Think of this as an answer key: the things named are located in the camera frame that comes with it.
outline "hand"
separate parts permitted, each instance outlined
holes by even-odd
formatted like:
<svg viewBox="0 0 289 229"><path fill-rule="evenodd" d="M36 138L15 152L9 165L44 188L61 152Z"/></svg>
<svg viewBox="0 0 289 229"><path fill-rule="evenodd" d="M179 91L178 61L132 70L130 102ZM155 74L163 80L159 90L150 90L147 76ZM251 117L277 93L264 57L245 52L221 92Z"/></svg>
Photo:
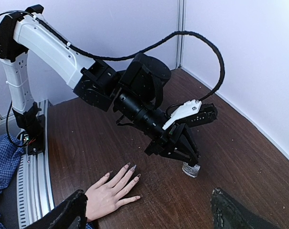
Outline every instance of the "hand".
<svg viewBox="0 0 289 229"><path fill-rule="evenodd" d="M106 173L98 182L87 190L85 193L88 198L86 207L87 222L108 215L119 207L140 199L140 196L122 199L137 184L140 178L139 174L127 184L136 168L136 165L134 165L126 172L129 165L130 163L121 168L110 181L108 181L108 179L112 171Z"/></svg>

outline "robotic arm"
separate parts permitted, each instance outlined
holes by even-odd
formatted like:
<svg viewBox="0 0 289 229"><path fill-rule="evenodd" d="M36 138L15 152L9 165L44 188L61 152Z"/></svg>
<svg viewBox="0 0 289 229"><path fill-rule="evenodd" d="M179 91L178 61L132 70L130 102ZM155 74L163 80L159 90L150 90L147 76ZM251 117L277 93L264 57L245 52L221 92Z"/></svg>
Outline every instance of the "robotic arm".
<svg viewBox="0 0 289 229"><path fill-rule="evenodd" d="M27 53L31 50L50 65L86 103L123 115L118 125L130 125L152 141L145 149L177 159L193 167L199 151L190 127L210 123L217 118L213 104L187 101L169 116L158 108L163 100L163 87L170 80L169 68L160 60L138 53L125 71L116 72L99 58L78 51L53 29L42 16L41 5L24 12L14 11L0 23L0 59L9 85L13 112L24 129L43 152L43 117L36 117L37 103L33 100L27 75ZM132 123L122 124L126 117Z"/></svg>

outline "wooden table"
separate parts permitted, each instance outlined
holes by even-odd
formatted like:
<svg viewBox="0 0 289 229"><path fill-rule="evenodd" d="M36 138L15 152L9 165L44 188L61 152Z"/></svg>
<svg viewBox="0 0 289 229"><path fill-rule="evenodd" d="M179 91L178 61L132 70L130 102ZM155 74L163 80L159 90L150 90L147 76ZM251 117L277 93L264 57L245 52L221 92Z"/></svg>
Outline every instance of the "wooden table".
<svg viewBox="0 0 289 229"><path fill-rule="evenodd" d="M165 108L199 98L208 89L183 70L164 88ZM110 170L137 164L140 182L129 196L143 198L99 220L101 229L212 228L210 198L221 187L245 207L281 228L289 228L289 161L243 116L218 96L217 121L193 128L200 149L196 179L182 162L147 156L150 139L132 127L118 127L120 114L74 99L49 109L50 172L55 204L76 189L86 190Z"/></svg>

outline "small silver object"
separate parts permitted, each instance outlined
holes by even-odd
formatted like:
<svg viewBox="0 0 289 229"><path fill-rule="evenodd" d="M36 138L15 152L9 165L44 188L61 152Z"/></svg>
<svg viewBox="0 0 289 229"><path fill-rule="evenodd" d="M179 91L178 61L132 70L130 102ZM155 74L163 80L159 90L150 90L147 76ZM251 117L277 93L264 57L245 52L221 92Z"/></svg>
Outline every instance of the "small silver object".
<svg viewBox="0 0 289 229"><path fill-rule="evenodd" d="M196 178L198 175L198 172L200 171L200 166L195 165L193 167L189 166L188 163L184 162L182 165L182 170L185 174L187 174L190 177Z"/></svg>

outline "white wall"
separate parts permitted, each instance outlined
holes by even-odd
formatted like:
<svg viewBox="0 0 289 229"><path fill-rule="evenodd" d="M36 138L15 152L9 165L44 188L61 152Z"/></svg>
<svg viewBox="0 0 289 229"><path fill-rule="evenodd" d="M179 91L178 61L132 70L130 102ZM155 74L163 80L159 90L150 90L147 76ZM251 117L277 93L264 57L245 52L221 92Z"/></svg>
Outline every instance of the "white wall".
<svg viewBox="0 0 289 229"><path fill-rule="evenodd" d="M219 94L289 158L289 0L189 0L186 30L219 48ZM183 67L210 87L217 82L217 58L196 39L185 39Z"/></svg>
<svg viewBox="0 0 289 229"><path fill-rule="evenodd" d="M62 35L85 51L119 57L135 53L177 29L177 0L23 0L0 1L0 13L25 10L41 4L44 16ZM150 51L175 68L176 39ZM122 70L129 62L109 62ZM28 69L32 94L36 101L48 98L57 104L74 98L72 90L47 64L30 53ZM5 116L10 93L0 64L0 114Z"/></svg>

